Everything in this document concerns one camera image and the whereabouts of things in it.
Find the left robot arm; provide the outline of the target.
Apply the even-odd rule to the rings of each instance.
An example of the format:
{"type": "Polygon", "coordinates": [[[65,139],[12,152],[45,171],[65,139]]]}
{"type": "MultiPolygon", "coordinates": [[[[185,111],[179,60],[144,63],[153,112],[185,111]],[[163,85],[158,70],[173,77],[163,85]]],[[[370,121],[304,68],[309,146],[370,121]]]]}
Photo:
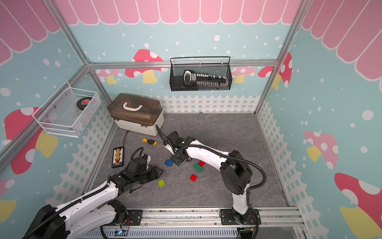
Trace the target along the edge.
{"type": "Polygon", "coordinates": [[[149,155],[141,154],[92,191],[56,207],[44,206],[37,212],[24,238],[75,239],[110,223],[118,225],[122,231],[132,223],[133,216],[117,197],[159,179],[164,172],[151,165],[150,159],[149,155]]]}

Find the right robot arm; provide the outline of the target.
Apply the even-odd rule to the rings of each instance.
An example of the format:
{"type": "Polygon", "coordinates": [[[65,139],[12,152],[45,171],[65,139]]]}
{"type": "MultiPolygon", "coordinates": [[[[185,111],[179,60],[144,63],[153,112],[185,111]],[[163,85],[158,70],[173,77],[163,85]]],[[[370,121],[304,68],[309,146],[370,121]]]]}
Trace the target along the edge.
{"type": "Polygon", "coordinates": [[[265,171],[260,166],[245,160],[236,150],[220,151],[192,137],[181,138],[176,131],[168,136],[160,132],[159,136],[172,153],[170,159],[176,165],[181,165],[185,160],[198,159],[219,170],[223,183],[233,198],[232,209],[220,211],[223,224],[260,224],[260,217],[249,200],[250,191],[262,187],[267,180],[265,171]]]}

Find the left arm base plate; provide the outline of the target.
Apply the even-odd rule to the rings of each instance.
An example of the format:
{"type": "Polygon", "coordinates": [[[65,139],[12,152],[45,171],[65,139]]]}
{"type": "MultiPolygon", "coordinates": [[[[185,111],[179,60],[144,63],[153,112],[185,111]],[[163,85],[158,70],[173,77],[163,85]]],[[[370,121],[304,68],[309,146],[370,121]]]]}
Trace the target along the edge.
{"type": "Polygon", "coordinates": [[[127,226],[140,226],[142,219],[142,210],[122,210],[116,213],[112,224],[127,227],[127,226]]]}

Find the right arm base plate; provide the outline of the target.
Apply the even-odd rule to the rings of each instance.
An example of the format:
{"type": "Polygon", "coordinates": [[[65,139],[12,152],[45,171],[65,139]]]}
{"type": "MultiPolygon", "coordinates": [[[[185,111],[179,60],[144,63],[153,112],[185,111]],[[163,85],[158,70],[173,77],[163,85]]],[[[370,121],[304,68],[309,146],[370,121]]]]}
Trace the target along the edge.
{"type": "Polygon", "coordinates": [[[221,209],[219,216],[222,225],[256,226],[261,224],[259,210],[253,208],[249,208],[244,215],[241,215],[234,209],[221,209]]]}

